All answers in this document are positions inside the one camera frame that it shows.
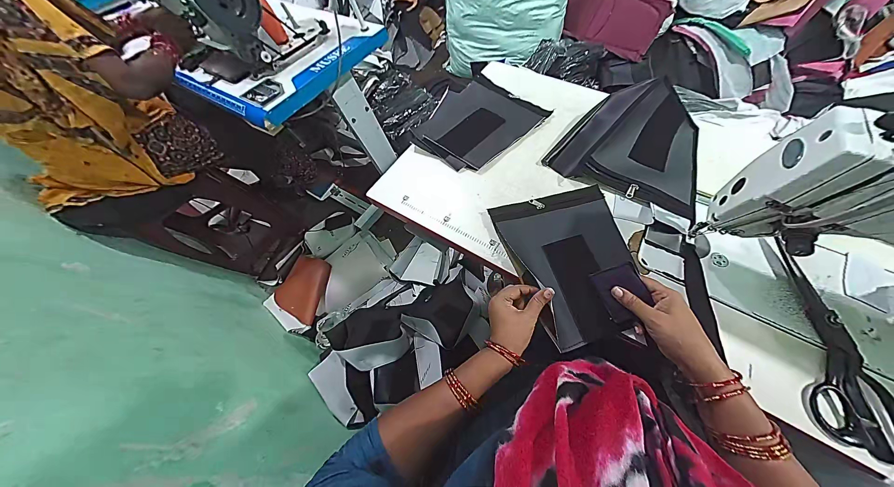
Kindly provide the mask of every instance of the white table top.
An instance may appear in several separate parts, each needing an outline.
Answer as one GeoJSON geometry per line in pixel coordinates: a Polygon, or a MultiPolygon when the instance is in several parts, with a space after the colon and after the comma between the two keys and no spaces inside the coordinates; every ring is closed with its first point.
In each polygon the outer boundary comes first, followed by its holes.
{"type": "MultiPolygon", "coordinates": [[[[456,172],[440,159],[410,146],[373,185],[367,196],[388,212],[429,230],[464,253],[474,253],[498,269],[513,271],[508,258],[500,251],[499,239],[486,210],[586,186],[558,175],[540,161],[580,116],[607,95],[501,63],[489,64],[483,73],[510,93],[542,108],[552,109],[553,115],[479,171],[464,169],[456,172]],[[494,248],[492,241],[499,247],[494,248]]],[[[701,128],[704,132],[700,135],[700,145],[716,143],[711,149],[722,146],[722,153],[700,154],[698,187],[702,192],[716,191],[772,146],[772,141],[749,145],[748,139],[741,136],[738,139],[726,136],[729,131],[701,128]]],[[[612,207],[613,199],[614,196],[606,192],[609,207],[612,207]]],[[[703,206],[698,211],[704,216],[703,206]]],[[[616,221],[623,236],[636,229],[636,224],[617,218],[616,221]]],[[[729,253],[731,260],[728,271],[710,265],[705,269],[730,365],[745,374],[753,388],[753,396],[764,410],[867,467],[894,478],[894,467],[873,459],[865,450],[833,443],[810,421],[802,391],[822,378],[824,353],[814,340],[809,325],[799,324],[805,320],[799,316],[797,307],[793,312],[784,310],[782,304],[775,307],[769,303],[766,289],[785,285],[775,281],[758,241],[732,236],[711,241],[712,251],[729,253]],[[743,287],[754,289],[743,290],[743,287]]],[[[874,242],[851,241],[851,244],[866,247],[874,242]]],[[[827,300],[832,299],[831,304],[840,310],[843,321],[861,345],[867,363],[874,368],[886,365],[889,356],[885,355],[884,344],[867,344],[859,332],[866,324],[871,324],[883,337],[889,334],[894,338],[894,325],[888,324],[883,314],[862,304],[853,304],[856,301],[844,295],[840,277],[846,258],[844,253],[818,248],[813,257],[802,259],[802,266],[814,286],[821,289],[827,300]],[[840,307],[842,305],[851,309],[845,311],[840,307]],[[858,321],[864,321],[864,324],[858,326],[858,321]]],[[[667,258],[670,255],[660,250],[652,256],[654,260],[648,262],[649,266],[664,274],[659,279],[682,289],[675,280],[681,276],[681,261],[675,260],[676,257],[667,258]]],[[[891,370],[882,372],[888,377],[894,374],[891,370]]],[[[891,380],[876,378],[894,390],[891,380]]]]}

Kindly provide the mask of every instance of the white sewing machine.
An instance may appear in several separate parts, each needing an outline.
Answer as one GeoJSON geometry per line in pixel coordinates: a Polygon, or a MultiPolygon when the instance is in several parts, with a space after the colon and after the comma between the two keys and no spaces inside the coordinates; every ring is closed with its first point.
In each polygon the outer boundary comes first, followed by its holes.
{"type": "Polygon", "coordinates": [[[780,234],[813,254],[821,233],[894,244],[894,142],[868,108],[835,107],[786,136],[723,186],[702,227],[740,237],[780,234]]]}

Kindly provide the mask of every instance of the plastic bag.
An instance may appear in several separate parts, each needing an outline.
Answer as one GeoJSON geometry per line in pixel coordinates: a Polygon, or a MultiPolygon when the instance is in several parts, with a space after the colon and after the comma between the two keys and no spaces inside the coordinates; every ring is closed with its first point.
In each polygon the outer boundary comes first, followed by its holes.
{"type": "Polygon", "coordinates": [[[396,69],[383,76],[368,99],[375,118],[391,140],[428,120],[437,106],[431,94],[396,69]]]}
{"type": "Polygon", "coordinates": [[[568,0],[446,0],[448,70],[471,77],[475,61],[521,65],[541,39],[558,40],[568,0]]]}
{"type": "Polygon", "coordinates": [[[599,85],[596,70],[604,56],[601,45],[572,39],[542,40],[525,68],[595,89],[599,85]]]}

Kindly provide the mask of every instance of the black scissors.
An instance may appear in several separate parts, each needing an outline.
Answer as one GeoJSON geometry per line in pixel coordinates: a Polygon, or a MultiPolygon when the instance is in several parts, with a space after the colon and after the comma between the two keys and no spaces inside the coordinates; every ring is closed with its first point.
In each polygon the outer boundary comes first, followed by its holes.
{"type": "Polygon", "coordinates": [[[894,417],[894,397],[863,371],[863,356],[838,314],[823,303],[778,238],[776,245],[785,263],[786,273],[804,303],[805,315],[826,347],[825,380],[811,389],[807,399],[814,422],[833,440],[843,445],[865,448],[876,459],[894,464],[894,449],[888,440],[885,425],[880,422],[880,419],[888,419],[890,423],[894,417]],[[875,406],[866,401],[868,393],[865,390],[873,393],[871,398],[877,402],[875,406]],[[833,412],[840,412],[836,424],[830,424],[820,412],[820,399],[838,402],[837,405],[828,405],[833,412]]]}

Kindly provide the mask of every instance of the woman's left hand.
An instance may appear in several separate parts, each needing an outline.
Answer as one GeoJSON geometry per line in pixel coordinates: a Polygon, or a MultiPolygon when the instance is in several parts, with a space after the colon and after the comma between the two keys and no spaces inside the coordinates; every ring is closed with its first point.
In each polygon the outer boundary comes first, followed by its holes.
{"type": "Polygon", "coordinates": [[[487,307],[491,340],[517,355],[531,342],[540,311],[553,299],[553,288],[538,290],[528,285],[504,287],[487,307]],[[525,305],[525,298],[531,297],[525,305]]]}

